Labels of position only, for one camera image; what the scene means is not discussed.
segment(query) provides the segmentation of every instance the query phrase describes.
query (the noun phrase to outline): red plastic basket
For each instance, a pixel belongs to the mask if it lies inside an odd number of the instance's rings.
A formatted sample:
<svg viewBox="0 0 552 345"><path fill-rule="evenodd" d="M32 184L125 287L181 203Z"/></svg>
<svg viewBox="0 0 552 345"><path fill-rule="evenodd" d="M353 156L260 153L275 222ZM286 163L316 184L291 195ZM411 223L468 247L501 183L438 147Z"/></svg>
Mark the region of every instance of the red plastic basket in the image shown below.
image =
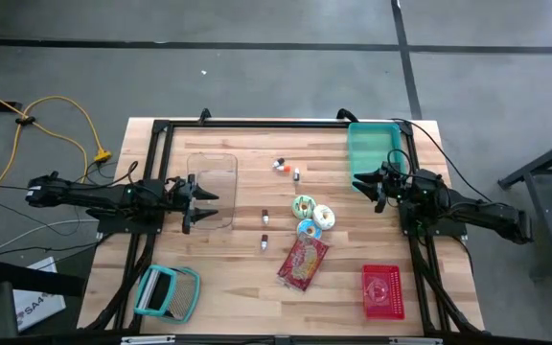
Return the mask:
<svg viewBox="0 0 552 345"><path fill-rule="evenodd" d="M405 318L399 267L365 264L361 277L363 309L368 319L403 320Z"/></svg>

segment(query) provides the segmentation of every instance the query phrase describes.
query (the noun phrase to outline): grater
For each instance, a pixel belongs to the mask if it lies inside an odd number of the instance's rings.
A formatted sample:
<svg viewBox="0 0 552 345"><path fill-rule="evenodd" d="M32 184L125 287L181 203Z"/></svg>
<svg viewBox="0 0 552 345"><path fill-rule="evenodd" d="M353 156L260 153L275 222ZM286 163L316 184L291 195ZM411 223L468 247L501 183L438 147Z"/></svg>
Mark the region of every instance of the grater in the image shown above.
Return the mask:
<svg viewBox="0 0 552 345"><path fill-rule="evenodd" d="M182 324L189 321L199 297L199 275L188 267L152 264L140 281L133 311Z"/></svg>

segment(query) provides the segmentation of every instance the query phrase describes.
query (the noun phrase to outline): green tray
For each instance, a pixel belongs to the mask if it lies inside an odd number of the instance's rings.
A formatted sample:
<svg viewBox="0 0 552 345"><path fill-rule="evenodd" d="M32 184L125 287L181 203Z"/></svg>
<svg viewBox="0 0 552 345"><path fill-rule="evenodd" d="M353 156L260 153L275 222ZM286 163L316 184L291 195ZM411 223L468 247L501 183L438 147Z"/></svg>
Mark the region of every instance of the green tray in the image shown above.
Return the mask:
<svg viewBox="0 0 552 345"><path fill-rule="evenodd" d="M349 162L351 182L356 173L372 173L387 160L392 149L402 149L400 127L394 123L353 123L348 131ZM391 153L391 163L400 163L400 171L405 165L400 152Z"/></svg>

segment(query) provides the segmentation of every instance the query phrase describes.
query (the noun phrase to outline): gray floor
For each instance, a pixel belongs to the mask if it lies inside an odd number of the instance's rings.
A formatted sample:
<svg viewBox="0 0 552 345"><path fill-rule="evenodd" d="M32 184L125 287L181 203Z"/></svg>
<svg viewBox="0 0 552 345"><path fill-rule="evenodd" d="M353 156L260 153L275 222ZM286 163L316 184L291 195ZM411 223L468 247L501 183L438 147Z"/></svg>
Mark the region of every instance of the gray floor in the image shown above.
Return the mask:
<svg viewBox="0 0 552 345"><path fill-rule="evenodd" d="M411 44L552 46L552 0L401 3ZM397 43L388 0L0 0L0 35ZM413 54L411 59L423 117L439 121L446 151L462 173L490 196L531 211L520 186L504 193L495 182L552 147L552 56ZM103 144L115 154L128 117L197 116L203 107L218 117L332 118L347 107L360 118L410 118L399 53L0 48L1 97L27 104L53 94L85 106ZM88 126L72 107L45 104L34 115L46 127L78 138L93 154ZM0 172L14 129L13 116L0 114ZM80 153L27 128L5 183L24 185L52 170L66 178L81 175ZM470 191L451 176L456 189ZM76 217L70 207L32 209L18 191L0 190L0 202L47 222ZM0 209L0 243L38 225ZM41 231L9 249L91 242L94 228L85 224L63 239ZM470 230L487 329L552 339L552 281L533 283L527 276L542 252ZM44 256L32 251L1 259L27 265ZM86 274L89 257L63 262L61 269Z"/></svg>

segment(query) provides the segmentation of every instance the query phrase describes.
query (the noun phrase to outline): wooden tabletop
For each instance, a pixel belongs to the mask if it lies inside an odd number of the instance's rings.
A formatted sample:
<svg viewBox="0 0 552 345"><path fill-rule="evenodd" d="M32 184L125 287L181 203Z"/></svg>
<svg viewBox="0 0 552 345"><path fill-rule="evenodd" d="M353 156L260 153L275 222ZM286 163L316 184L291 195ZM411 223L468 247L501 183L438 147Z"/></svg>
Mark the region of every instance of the wooden tabletop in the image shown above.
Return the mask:
<svg viewBox="0 0 552 345"><path fill-rule="evenodd" d="M133 161L142 177L152 118L129 119L116 176ZM440 143L434 121L419 121ZM431 141L415 130L417 154L423 168L441 173L449 184L445 158ZM157 237L153 263L188 266L202 280L201 294L189 323L173 325L144 317L146 334L304 334L304 335L419 335L423 333L408 241L402 236L394 208L374 213L374 205L350 185L347 131L323 128L178 128L173 137L168 176L186 176L190 154L230 153L238 160L238 187L233 230L180 231L180 216L166 217ZM272 170L284 157L301 172ZM330 206L336 215L332 230L323 233L329 249L305 293L283 287L276 272L295 242L299 219L290 205L295 196L309 195ZM262 224L262 209L269 224ZM260 249L262 234L268 248ZM88 281L79 327L93 321L121 284L129 235L112 236L97 249ZM476 327L482 329L474 282L460 243L436 238L439 266L446 291ZM402 274L405 319L367 321L361 294L361 267L398 265ZM131 292L127 321L132 316ZM435 298L428 294L432 320L438 325Z"/></svg>

